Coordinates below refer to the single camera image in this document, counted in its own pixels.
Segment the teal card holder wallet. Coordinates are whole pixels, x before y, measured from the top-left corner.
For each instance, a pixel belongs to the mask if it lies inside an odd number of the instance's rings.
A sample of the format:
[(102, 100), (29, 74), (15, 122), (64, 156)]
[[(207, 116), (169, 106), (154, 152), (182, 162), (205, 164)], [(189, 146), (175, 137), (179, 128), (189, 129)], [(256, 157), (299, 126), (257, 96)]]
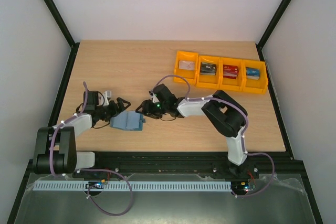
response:
[(135, 111), (123, 111), (111, 118), (110, 127), (124, 131), (142, 131), (145, 119), (142, 114)]

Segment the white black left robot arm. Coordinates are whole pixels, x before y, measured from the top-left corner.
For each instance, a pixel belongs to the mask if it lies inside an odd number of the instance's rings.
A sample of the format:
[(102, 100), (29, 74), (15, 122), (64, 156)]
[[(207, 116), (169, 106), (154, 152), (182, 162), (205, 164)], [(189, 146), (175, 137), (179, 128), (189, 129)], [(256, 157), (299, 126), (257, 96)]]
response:
[(33, 171), (54, 176), (74, 172), (77, 165), (76, 137), (94, 128), (99, 121), (110, 123), (130, 105), (121, 97), (113, 101), (99, 91), (85, 91), (83, 103), (70, 118), (37, 131)]

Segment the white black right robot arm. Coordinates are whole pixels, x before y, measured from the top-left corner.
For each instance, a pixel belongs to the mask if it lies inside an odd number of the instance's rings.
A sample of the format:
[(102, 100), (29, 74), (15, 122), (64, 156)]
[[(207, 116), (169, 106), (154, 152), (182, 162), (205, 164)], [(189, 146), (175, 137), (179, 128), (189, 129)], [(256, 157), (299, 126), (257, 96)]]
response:
[(176, 97), (167, 86), (160, 84), (150, 91), (151, 98), (144, 100), (136, 112), (161, 119), (169, 114), (173, 118), (206, 116), (217, 131), (225, 136), (228, 148), (228, 171), (236, 178), (247, 172), (248, 152), (244, 133), (248, 128), (248, 113), (223, 90), (202, 98)]

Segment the white patterned card stack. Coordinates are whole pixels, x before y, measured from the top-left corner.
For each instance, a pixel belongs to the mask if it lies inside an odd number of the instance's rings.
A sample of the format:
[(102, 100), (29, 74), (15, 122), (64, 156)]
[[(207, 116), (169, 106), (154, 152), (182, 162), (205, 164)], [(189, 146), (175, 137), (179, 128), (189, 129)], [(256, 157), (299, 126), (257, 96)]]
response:
[(194, 71), (195, 70), (195, 62), (194, 61), (180, 60), (179, 63), (178, 63), (178, 68), (182, 69), (182, 70)]

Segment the black card stack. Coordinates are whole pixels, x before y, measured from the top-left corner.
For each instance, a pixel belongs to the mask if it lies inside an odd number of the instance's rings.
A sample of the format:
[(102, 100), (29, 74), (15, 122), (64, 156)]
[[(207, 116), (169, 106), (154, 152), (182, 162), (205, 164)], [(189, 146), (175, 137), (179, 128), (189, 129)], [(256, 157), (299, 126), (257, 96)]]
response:
[(200, 74), (207, 76), (215, 76), (217, 73), (217, 65), (215, 63), (201, 62)]

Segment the red card stack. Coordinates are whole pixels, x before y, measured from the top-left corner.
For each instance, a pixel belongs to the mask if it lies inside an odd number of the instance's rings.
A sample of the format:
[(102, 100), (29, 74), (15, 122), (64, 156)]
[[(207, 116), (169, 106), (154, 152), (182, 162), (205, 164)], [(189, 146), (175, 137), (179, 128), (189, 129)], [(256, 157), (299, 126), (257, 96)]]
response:
[(223, 77), (227, 79), (237, 79), (239, 68), (233, 65), (223, 65)]

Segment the blue card stack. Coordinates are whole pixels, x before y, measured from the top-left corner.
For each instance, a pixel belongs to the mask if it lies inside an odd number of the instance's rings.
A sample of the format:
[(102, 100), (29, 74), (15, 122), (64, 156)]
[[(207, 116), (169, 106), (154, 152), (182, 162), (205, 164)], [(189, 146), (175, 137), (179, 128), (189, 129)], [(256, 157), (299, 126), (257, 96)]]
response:
[(250, 80), (259, 80), (260, 70), (258, 68), (246, 67), (246, 77)]

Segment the yellow plastic bin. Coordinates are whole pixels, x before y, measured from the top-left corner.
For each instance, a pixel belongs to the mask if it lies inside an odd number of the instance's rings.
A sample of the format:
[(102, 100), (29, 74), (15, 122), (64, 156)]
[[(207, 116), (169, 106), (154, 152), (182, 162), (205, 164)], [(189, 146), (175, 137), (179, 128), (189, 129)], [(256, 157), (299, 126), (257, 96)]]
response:
[(246, 83), (246, 74), (243, 73), (243, 61), (235, 58), (223, 57), (220, 61), (222, 71), (219, 87), (222, 90), (242, 91)]
[(263, 61), (243, 60), (245, 84), (243, 92), (265, 94), (268, 86), (266, 65)]
[(190, 85), (196, 85), (198, 73), (198, 53), (178, 50), (174, 74), (181, 76), (188, 81)]
[(216, 56), (200, 55), (196, 86), (198, 88), (218, 89), (222, 79), (221, 59)]

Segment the grey metal front plate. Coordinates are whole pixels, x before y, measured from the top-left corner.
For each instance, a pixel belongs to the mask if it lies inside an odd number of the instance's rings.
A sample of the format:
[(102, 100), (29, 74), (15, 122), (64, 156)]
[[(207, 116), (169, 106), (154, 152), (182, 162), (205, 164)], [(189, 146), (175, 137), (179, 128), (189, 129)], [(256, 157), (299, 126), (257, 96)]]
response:
[[(242, 198), (232, 192), (34, 191), (31, 175), (15, 223), (315, 223), (301, 178), (262, 175)], [(197, 175), (133, 174), (129, 182), (226, 182)]]

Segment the black corner frame post left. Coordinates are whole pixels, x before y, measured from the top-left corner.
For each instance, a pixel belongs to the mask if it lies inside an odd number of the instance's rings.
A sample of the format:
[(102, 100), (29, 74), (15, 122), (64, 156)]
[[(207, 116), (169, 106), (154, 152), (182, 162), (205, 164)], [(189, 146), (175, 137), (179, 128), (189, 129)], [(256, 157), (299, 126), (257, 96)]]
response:
[(61, 16), (61, 13), (59, 12), (54, 0), (43, 0), (46, 4), (50, 14), (52, 15), (53, 19), (55, 20), (57, 26), (59, 27), (62, 35), (64, 36), (66, 42), (70, 46), (70, 48), (75, 48), (77, 46), (77, 43), (73, 39), (64, 19)]

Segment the black corner frame post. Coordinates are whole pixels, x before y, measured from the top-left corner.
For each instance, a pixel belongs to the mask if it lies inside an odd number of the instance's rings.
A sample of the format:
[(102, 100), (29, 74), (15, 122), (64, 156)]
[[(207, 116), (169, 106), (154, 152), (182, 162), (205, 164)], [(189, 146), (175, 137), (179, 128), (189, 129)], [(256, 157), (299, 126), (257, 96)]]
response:
[(59, 27), (62, 35), (64, 36), (66, 42), (70, 46), (70, 48), (75, 48), (77, 46), (77, 43), (73, 39), (64, 19), (61, 16), (61, 13), (59, 12), (54, 0), (43, 0), (46, 4), (50, 14), (52, 15), (53, 19), (55, 20), (57, 26)]
[(281, 0), (279, 6), (277, 7), (273, 17), (271, 18), (266, 30), (264, 31), (260, 41), (256, 45), (258, 51), (262, 51), (264, 46), (266, 45), (268, 39), (270, 38), (271, 34), (275, 30), (277, 24), (279, 23), (280, 19), (282, 18), (283, 14), (285, 13), (287, 7), (291, 3), (292, 0)]

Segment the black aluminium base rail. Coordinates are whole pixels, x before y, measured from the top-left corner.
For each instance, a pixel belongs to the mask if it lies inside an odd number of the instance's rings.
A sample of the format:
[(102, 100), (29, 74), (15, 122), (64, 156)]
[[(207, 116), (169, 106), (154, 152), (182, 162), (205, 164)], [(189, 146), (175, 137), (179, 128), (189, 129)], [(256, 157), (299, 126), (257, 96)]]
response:
[(94, 172), (74, 173), (75, 177), (105, 178), (105, 169), (122, 175), (132, 174), (196, 174), (214, 179), (244, 180), (262, 174), (277, 177), (295, 175), (307, 179), (302, 161), (293, 159), (286, 152), (271, 152), (247, 158), (241, 168), (228, 161), (226, 152), (96, 152)]

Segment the black corner frame post right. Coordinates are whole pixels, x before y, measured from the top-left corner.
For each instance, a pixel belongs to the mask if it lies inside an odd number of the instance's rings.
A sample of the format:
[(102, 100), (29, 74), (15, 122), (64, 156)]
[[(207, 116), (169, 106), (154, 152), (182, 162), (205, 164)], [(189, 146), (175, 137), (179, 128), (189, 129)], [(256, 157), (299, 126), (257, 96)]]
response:
[(273, 17), (271, 18), (266, 30), (264, 31), (260, 41), (256, 45), (258, 51), (262, 51), (264, 46), (266, 45), (268, 39), (270, 38), (271, 34), (275, 30), (277, 24), (279, 23), (280, 19), (282, 18), (283, 14), (285, 13), (287, 7), (291, 3), (292, 0), (281, 0), (279, 6), (277, 7)]

